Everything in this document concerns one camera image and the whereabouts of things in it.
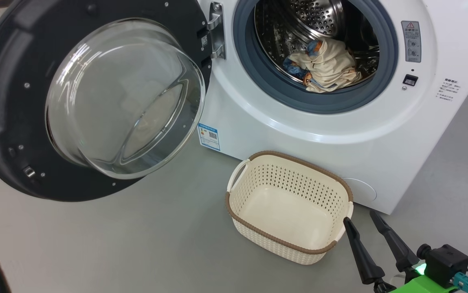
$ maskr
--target screw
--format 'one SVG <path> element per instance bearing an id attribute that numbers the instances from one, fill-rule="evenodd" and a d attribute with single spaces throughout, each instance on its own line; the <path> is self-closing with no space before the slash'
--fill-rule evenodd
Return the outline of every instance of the screw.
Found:
<path id="1" fill-rule="evenodd" d="M 88 4 L 85 7 L 85 10 L 88 15 L 92 16 L 92 15 L 96 15 L 96 13 L 98 12 L 98 7 L 96 6 L 96 4 Z"/>

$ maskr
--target beige cloth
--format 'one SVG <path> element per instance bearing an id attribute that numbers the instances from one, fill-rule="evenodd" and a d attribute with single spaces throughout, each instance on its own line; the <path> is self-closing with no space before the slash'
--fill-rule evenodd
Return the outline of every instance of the beige cloth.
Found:
<path id="1" fill-rule="evenodd" d="M 310 92 L 324 93 L 347 87 L 360 80 L 362 75 L 355 70 L 355 60 L 346 50 L 346 45 L 336 39 L 322 38 L 318 52 L 295 52 L 288 56 L 291 61 L 297 63 L 302 69 L 307 69 L 312 74 L 312 80 L 307 74 L 305 78 L 306 90 Z"/>

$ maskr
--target warning label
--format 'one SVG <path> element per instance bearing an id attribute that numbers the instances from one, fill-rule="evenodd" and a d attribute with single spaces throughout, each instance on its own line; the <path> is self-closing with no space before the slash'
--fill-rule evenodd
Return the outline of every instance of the warning label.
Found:
<path id="1" fill-rule="evenodd" d="M 420 43 L 420 25 L 418 22 L 403 21 L 402 31 L 406 48 L 406 61 L 422 61 L 422 44 Z"/>
<path id="2" fill-rule="evenodd" d="M 452 102 L 456 94 L 460 91 L 460 85 L 457 80 L 446 78 L 437 92 L 437 98 Z"/>

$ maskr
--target white washing machine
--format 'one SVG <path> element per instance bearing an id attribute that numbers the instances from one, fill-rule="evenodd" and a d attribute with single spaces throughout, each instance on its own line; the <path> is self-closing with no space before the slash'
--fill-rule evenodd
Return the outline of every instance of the white washing machine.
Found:
<path id="1" fill-rule="evenodd" d="M 320 165 L 391 213 L 468 94 L 468 0 L 10 2 L 0 184 L 15 193 L 115 193 L 197 128 L 239 159 Z M 362 80 L 319 94 L 283 68 L 322 37 L 345 41 Z"/>

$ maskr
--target green led light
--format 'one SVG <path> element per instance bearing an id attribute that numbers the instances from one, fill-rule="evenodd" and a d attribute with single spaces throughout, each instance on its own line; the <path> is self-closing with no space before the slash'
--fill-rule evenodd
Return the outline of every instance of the green led light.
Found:
<path id="1" fill-rule="evenodd" d="M 418 267 L 415 267 L 416 271 L 418 271 L 418 273 L 420 275 L 424 275 L 424 271 L 426 270 L 426 264 L 423 263 L 422 265 L 419 265 Z"/>

